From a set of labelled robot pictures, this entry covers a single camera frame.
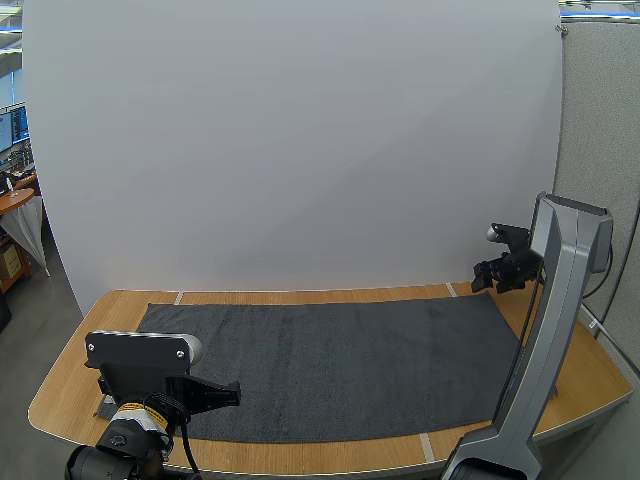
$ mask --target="gray towel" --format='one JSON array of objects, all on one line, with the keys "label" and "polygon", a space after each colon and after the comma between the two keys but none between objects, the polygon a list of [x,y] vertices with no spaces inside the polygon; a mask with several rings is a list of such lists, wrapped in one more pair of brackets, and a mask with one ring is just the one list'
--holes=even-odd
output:
[{"label": "gray towel", "polygon": [[363,440],[488,420],[518,343],[488,294],[149,305],[138,331],[195,335],[204,357],[191,373],[240,381],[239,407],[189,424],[191,437],[233,442]]}]

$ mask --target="yellow label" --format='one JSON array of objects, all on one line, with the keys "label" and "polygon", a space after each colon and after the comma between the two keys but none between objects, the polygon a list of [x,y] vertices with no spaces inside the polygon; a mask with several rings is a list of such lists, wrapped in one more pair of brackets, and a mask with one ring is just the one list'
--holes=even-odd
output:
[{"label": "yellow label", "polygon": [[165,430],[167,429],[167,425],[169,424],[169,422],[167,422],[167,420],[165,420],[165,418],[158,412],[156,412],[153,408],[145,407],[141,403],[124,403],[118,409],[119,412],[124,412],[127,410],[146,410],[147,412],[149,412],[149,415],[151,415],[153,419],[160,424],[162,428],[164,428]]}]

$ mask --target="black cable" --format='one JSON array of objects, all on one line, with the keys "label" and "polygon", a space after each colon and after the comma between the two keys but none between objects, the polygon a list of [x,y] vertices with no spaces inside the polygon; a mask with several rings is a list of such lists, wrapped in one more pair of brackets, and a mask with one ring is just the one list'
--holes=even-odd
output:
[{"label": "black cable", "polygon": [[609,277],[609,274],[611,273],[611,267],[613,266],[613,245],[609,244],[609,256],[607,257],[607,259],[609,260],[608,265],[607,265],[607,271],[604,274],[604,277],[602,277],[602,280],[600,280],[600,283],[598,283],[598,285],[596,285],[596,288],[594,288],[593,290],[591,290],[589,293],[585,293],[582,296],[582,299],[584,300],[585,298],[589,298],[591,295],[593,295],[594,293],[596,293],[598,290],[600,290],[600,287],[602,285],[604,285],[604,282],[607,281],[607,278]]},{"label": "black cable", "polygon": [[189,460],[191,470],[193,470],[193,473],[200,473],[200,470],[198,470],[198,466],[196,465],[196,461],[193,458],[193,454],[191,453],[191,446],[189,445],[189,435],[187,434],[186,422],[180,425],[180,430],[182,432],[182,444],[184,445],[184,453],[187,454],[187,460]]},{"label": "black cable", "polygon": [[518,364],[518,360],[520,359],[520,353],[522,352],[522,347],[524,346],[524,337],[527,334],[527,328],[529,327],[529,322],[531,320],[531,313],[533,312],[533,306],[536,303],[536,297],[538,296],[538,287],[540,286],[540,280],[542,279],[542,260],[540,260],[540,264],[538,265],[538,273],[536,274],[536,283],[533,286],[533,293],[531,294],[531,301],[529,302],[529,308],[527,309],[527,316],[524,319],[524,325],[522,326],[522,332],[520,333],[520,341],[518,342],[518,350],[516,350],[515,355],[513,356],[513,360],[511,361],[511,368],[509,368],[509,374],[507,375],[507,379],[502,386],[502,391],[500,392],[500,396],[498,397],[498,405],[496,405],[496,410],[493,412],[493,420],[495,421],[498,416],[498,412],[500,408],[502,408],[502,403],[504,401],[504,397],[507,393],[507,389],[511,385],[511,380],[513,377],[513,372],[516,369],[516,365]]},{"label": "black cable", "polygon": [[[638,229],[638,218],[640,217],[640,200],[638,200],[638,206],[636,208],[636,216],[633,220],[633,227],[631,228],[631,238],[629,239],[629,243],[627,244],[627,249],[624,252],[624,256],[622,257],[622,264],[620,265],[620,271],[618,272],[618,276],[616,277],[616,282],[613,284],[613,291],[611,292],[611,297],[609,297],[609,301],[607,302],[607,306],[602,313],[602,318],[600,319],[600,323],[604,324],[607,319],[607,314],[611,309],[611,305],[613,304],[613,299],[618,292],[618,287],[620,286],[620,281],[622,280],[622,274],[624,273],[624,269],[627,266],[627,260],[629,259],[629,253],[631,252],[631,247],[633,246],[633,239],[636,236],[636,231]],[[598,338],[600,334],[600,330],[596,332],[595,338]]]},{"label": "black cable", "polygon": [[189,465],[191,466],[191,470],[193,470],[193,473],[200,473],[198,465],[196,464],[196,461],[193,458],[193,454],[191,453],[191,445],[189,445],[189,434],[187,433],[187,423],[191,421],[191,412],[189,412],[189,410],[187,410],[187,408],[178,400],[176,400],[175,398],[171,398],[164,393],[149,393],[146,397],[144,397],[144,400],[142,401],[143,408],[147,408],[147,399],[150,397],[157,398],[161,402],[166,403],[167,405],[176,409],[180,414],[181,418],[179,424],[180,431],[182,432],[182,444],[184,445],[184,453],[187,455],[187,460],[189,460]]}]

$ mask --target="monitor screen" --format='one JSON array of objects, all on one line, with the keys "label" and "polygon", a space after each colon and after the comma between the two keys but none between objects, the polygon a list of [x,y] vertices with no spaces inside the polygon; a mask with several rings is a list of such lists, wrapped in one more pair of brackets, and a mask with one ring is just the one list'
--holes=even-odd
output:
[{"label": "monitor screen", "polygon": [[27,109],[20,107],[11,111],[11,125],[13,143],[18,143],[29,138],[29,125],[27,124]]},{"label": "monitor screen", "polygon": [[0,115],[0,152],[13,145],[11,135],[11,113]]}]

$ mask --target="gray floor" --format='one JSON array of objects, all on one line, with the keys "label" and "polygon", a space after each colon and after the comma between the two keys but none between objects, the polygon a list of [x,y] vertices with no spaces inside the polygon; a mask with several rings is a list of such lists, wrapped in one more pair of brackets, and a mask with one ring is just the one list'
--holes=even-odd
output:
[{"label": "gray floor", "polygon": [[48,226],[43,228],[48,278],[38,269],[7,292],[13,318],[0,333],[0,479],[64,478],[73,450],[34,429],[27,409],[49,369],[82,321]]}]

